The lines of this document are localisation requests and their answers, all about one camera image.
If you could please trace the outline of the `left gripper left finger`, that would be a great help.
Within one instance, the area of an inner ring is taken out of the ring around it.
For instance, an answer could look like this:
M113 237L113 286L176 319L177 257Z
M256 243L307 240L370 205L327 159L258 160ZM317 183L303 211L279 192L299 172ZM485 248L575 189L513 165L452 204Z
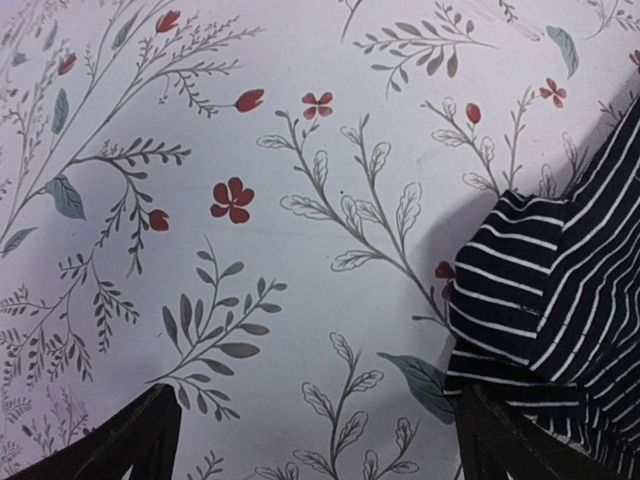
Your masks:
M1 436L3 479L171 479L181 427L174 388L156 383L95 428L69 388L46 393L50 408L23 423L41 458L23 465L22 446Z

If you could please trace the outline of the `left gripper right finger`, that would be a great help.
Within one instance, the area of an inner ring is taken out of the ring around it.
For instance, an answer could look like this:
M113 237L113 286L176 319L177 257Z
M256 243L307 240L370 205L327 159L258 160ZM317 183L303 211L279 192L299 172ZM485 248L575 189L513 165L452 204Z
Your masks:
M467 479L626 479L618 469L581 454L482 384L464 387L456 431Z

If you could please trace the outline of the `navy striped underwear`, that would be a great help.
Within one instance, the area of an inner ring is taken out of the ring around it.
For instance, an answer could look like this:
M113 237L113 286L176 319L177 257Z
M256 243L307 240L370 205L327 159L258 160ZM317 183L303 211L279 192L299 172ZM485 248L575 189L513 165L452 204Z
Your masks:
M443 385L495 394L639 475L639 107L559 199L507 190L458 251Z

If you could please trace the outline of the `floral tablecloth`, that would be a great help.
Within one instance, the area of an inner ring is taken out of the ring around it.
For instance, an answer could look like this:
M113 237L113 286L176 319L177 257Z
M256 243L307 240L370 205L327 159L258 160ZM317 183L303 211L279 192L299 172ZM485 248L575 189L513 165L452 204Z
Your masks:
M149 386L176 479L460 479L454 255L639 92L635 1L5 1L1 475Z

